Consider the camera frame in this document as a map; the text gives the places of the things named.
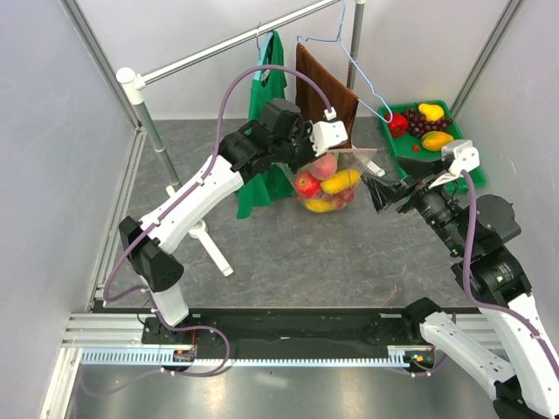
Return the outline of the clear pink-dotted zip bag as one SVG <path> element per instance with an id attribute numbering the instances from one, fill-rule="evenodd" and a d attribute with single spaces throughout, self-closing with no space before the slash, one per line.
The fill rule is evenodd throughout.
<path id="1" fill-rule="evenodd" d="M 293 172 L 283 168 L 293 187 L 293 197 L 315 214 L 336 212 L 354 200 L 363 173 L 384 175 L 373 162 L 376 148 L 339 148 Z"/>

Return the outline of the red toy cherries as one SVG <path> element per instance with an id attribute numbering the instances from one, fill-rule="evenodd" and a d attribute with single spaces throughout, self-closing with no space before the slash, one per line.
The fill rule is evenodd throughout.
<path id="1" fill-rule="evenodd" d="M 340 210 L 355 200 L 355 188 L 344 189 L 334 195 L 330 201 L 332 210 Z"/>

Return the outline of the red toy apple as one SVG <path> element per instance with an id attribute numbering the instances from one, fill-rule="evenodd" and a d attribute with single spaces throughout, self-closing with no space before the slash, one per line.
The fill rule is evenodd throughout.
<path id="1" fill-rule="evenodd" d="M 301 198 L 310 199 L 323 195 L 321 182 L 308 171 L 300 172 L 293 181 L 293 188 Z"/>

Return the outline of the yellow toy corn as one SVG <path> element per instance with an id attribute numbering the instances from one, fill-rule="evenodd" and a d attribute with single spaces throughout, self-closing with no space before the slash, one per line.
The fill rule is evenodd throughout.
<path id="1" fill-rule="evenodd" d="M 321 181 L 321 188 L 324 193 L 334 195 L 344 189 L 353 188 L 361 178 L 358 170 L 350 168 L 337 172 L 333 177 Z"/>
<path id="2" fill-rule="evenodd" d="M 322 199 L 305 199 L 304 206 L 307 210 L 322 214 L 327 213 L 335 209 L 332 201 L 323 201 Z"/>

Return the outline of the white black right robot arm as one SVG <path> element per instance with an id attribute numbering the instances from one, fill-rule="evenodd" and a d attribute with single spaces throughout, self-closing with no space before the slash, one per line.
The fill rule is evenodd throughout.
<path id="1" fill-rule="evenodd" d="M 496 332 L 507 358 L 484 348 L 428 298 L 409 304 L 400 321 L 402 337 L 441 350 L 483 389 L 500 418 L 558 416 L 558 355 L 544 331 L 535 297 L 507 242 L 520 235 L 513 206 L 495 195 L 476 196 L 475 150 L 435 161 L 403 158 L 408 175 L 388 183 L 365 174 L 377 212 L 392 204 L 415 210 L 458 261 L 458 283 Z"/>

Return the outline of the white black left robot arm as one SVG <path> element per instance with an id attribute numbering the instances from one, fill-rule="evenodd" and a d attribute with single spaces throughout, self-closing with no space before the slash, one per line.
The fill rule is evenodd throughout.
<path id="1" fill-rule="evenodd" d="M 259 117 L 227 134 L 198 175 L 157 209 L 137 221 L 127 216 L 119 225 L 128 262 L 147 286 L 163 318 L 162 334 L 173 343 L 191 334 L 189 308 L 180 290 L 183 265 L 176 247 L 215 206 L 274 163 L 300 168 L 314 155 L 312 125 L 292 102 L 273 99 Z"/>

